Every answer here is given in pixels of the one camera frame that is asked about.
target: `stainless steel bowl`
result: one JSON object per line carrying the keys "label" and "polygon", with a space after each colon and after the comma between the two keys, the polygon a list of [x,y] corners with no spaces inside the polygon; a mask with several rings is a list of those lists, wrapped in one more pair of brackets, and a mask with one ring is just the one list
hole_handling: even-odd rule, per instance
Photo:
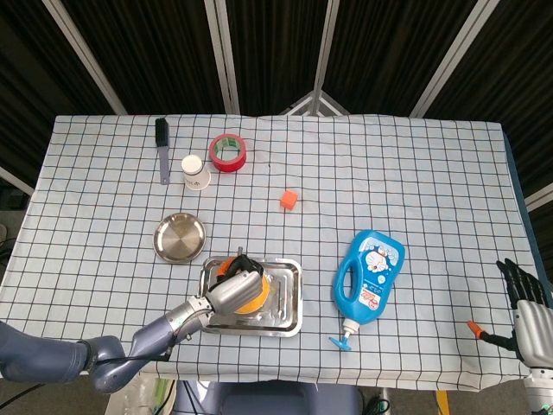
{"label": "stainless steel bowl", "polygon": [[193,214],[171,214],[154,233],[154,249],[161,259],[181,264],[196,258],[206,242],[206,229]]}

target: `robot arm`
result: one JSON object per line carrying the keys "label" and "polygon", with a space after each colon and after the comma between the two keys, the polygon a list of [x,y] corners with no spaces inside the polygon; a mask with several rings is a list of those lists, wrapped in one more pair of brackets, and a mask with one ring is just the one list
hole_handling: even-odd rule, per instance
{"label": "robot arm", "polygon": [[511,300],[515,327],[512,338],[491,335],[474,322],[468,326],[477,339],[514,351],[531,370],[524,379],[533,414],[553,410],[553,310],[547,306],[541,283],[511,260],[497,262]]}
{"label": "robot arm", "polygon": [[64,342],[25,335],[0,322],[0,373],[14,381],[67,383],[85,370],[99,392],[114,393],[149,361],[168,361],[173,346],[208,325],[214,313],[232,313],[259,296],[263,271],[251,263],[256,266],[229,276],[205,297],[192,297],[139,329],[128,356],[112,335]]}

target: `blue detergent bottle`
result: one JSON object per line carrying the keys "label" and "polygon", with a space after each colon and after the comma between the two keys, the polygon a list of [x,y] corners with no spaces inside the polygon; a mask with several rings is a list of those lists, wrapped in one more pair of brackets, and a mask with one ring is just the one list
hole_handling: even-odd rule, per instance
{"label": "blue detergent bottle", "polygon": [[[380,317],[404,259],[405,248],[394,239],[370,229],[357,234],[334,280],[334,301],[345,319],[344,336],[341,340],[329,337],[332,343],[351,350],[348,337],[357,333],[360,324]],[[350,269],[352,287],[346,297],[344,280]]]}

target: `orange block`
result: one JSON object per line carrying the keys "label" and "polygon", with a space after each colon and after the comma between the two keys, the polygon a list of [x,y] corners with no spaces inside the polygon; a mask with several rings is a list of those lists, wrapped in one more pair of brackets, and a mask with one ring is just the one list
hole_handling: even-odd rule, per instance
{"label": "orange block", "polygon": [[297,193],[291,190],[286,190],[283,197],[280,198],[280,206],[285,209],[292,210],[297,202]]}

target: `red tape roll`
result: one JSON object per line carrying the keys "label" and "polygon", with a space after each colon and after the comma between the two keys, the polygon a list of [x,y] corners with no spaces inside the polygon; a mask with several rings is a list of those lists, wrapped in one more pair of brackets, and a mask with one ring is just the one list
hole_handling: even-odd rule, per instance
{"label": "red tape roll", "polygon": [[[225,147],[238,149],[238,156],[232,160],[218,158],[217,155]],[[209,145],[209,156],[218,170],[224,171],[225,173],[237,171],[245,164],[245,142],[236,134],[221,134]]]}

